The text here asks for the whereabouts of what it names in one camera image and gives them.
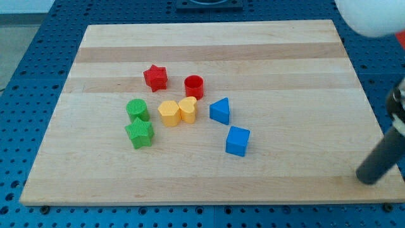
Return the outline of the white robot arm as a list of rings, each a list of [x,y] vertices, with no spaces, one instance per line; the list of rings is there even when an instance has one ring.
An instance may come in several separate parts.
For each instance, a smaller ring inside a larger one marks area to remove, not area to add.
[[[335,0],[338,11],[356,33],[371,38],[395,35],[404,47],[404,0]],[[404,80],[388,93],[386,109],[392,127],[356,170],[364,184],[376,184],[404,157]]]

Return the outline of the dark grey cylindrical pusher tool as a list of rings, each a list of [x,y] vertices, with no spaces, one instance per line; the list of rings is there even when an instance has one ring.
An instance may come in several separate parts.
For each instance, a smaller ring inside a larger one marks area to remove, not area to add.
[[[356,169],[357,179],[367,185],[378,182],[404,157],[404,80],[388,93],[385,105],[392,126]]]

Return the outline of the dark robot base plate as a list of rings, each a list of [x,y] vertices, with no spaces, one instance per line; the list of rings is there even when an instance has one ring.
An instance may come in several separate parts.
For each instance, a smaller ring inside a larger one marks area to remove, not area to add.
[[[243,0],[175,0],[176,10],[241,10]]]

